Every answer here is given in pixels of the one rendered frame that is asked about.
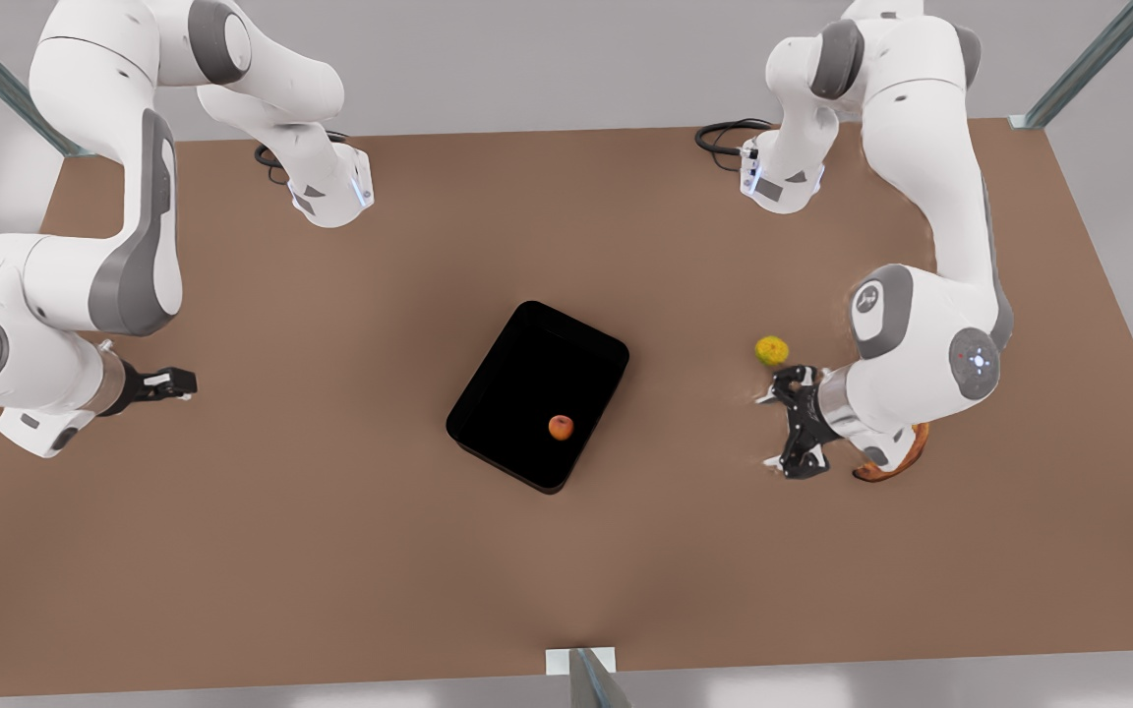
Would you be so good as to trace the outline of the orange-brown curved fruit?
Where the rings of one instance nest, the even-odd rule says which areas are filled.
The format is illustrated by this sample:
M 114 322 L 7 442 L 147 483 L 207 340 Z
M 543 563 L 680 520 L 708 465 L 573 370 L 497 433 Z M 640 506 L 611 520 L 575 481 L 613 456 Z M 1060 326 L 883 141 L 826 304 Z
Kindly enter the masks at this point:
M 910 432 L 900 432 L 895 436 L 895 441 L 891 441 L 891 447 L 894 447 L 895 451 L 903 447 L 903 451 L 908 452 L 901 461 L 896 458 L 893 460 L 886 447 L 864 447 L 864 463 L 853 471 L 854 478 L 868 483 L 880 483 L 895 478 L 896 475 L 908 470 L 922 457 L 927 440 L 929 440 L 929 423 L 917 423 L 917 425 L 910 426 Z

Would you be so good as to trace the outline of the black storage box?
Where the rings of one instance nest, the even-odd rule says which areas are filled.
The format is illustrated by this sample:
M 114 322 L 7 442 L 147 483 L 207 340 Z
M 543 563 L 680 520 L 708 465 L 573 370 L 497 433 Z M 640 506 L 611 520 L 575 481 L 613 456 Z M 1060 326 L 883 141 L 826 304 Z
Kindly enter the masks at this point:
M 535 491 L 561 491 L 625 374 L 624 342 L 539 301 L 517 306 L 448 413 L 459 447 Z M 550 436 L 566 413 L 570 440 Z

